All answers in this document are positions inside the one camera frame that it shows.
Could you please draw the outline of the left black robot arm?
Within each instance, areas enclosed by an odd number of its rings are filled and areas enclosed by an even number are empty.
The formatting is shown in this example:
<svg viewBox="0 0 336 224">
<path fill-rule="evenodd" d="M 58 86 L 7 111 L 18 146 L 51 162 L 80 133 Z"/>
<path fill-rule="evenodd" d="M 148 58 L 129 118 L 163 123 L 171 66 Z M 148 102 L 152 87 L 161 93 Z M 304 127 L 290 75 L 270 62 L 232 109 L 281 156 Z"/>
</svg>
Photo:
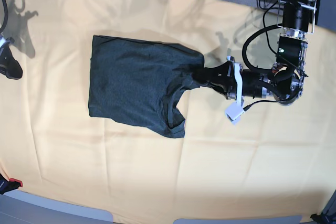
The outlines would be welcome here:
<svg viewBox="0 0 336 224">
<path fill-rule="evenodd" d="M 243 97 L 257 98 L 264 102 L 269 95 L 274 102 L 290 105 L 302 95 L 305 58 L 308 42 L 306 34 L 314 32 L 320 0 L 277 0 L 278 17 L 282 21 L 264 26 L 243 44 L 242 59 L 245 69 L 234 58 L 214 68 L 203 68 L 193 73 L 193 79 L 214 89 L 226 99 L 242 104 Z M 275 63 L 270 69 L 254 66 L 248 60 L 249 44 L 262 34 L 281 29 L 278 49 L 274 51 Z"/>
</svg>

